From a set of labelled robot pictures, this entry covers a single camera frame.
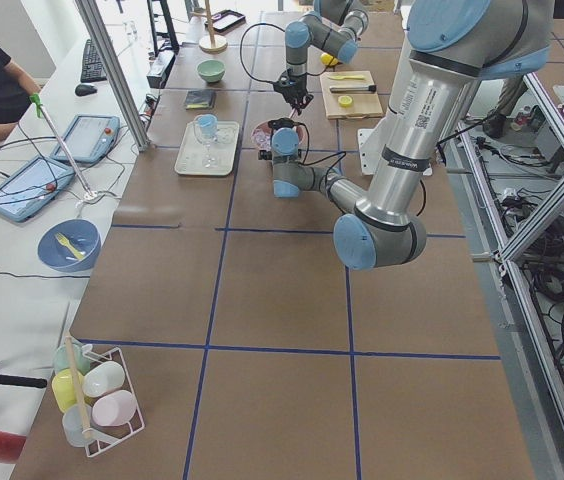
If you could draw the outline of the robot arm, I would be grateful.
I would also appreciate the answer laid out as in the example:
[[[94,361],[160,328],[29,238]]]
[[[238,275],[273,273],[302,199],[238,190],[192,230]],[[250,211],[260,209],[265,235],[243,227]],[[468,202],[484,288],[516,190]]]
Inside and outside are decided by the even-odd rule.
[[[369,138],[377,167],[368,188],[331,168],[304,165],[290,128],[271,141],[273,192],[294,198],[318,191],[341,216],[333,229],[340,260],[365,270],[410,262],[426,244],[409,210],[463,87],[540,69],[547,61],[550,1],[417,1],[385,117]]]
[[[307,91],[310,46],[349,63],[367,30],[369,16],[361,1],[315,1],[313,10],[285,28],[286,70],[273,83],[292,110],[300,115],[312,101]]]

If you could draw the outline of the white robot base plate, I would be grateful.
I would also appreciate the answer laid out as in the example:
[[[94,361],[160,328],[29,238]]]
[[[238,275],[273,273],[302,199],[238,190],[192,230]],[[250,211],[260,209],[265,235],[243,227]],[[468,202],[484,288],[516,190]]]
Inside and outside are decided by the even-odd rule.
[[[392,130],[393,127],[385,122],[385,118],[382,118],[381,122],[373,129],[358,130],[358,150],[363,175],[373,176],[376,173],[383,148],[389,141]],[[396,136],[393,136],[392,139],[398,141],[398,150],[402,155],[425,160],[426,169],[423,171],[424,176],[431,176],[433,174],[433,168],[429,160],[429,156],[433,152],[430,135],[415,133],[413,129],[408,129],[404,140],[399,140]]]

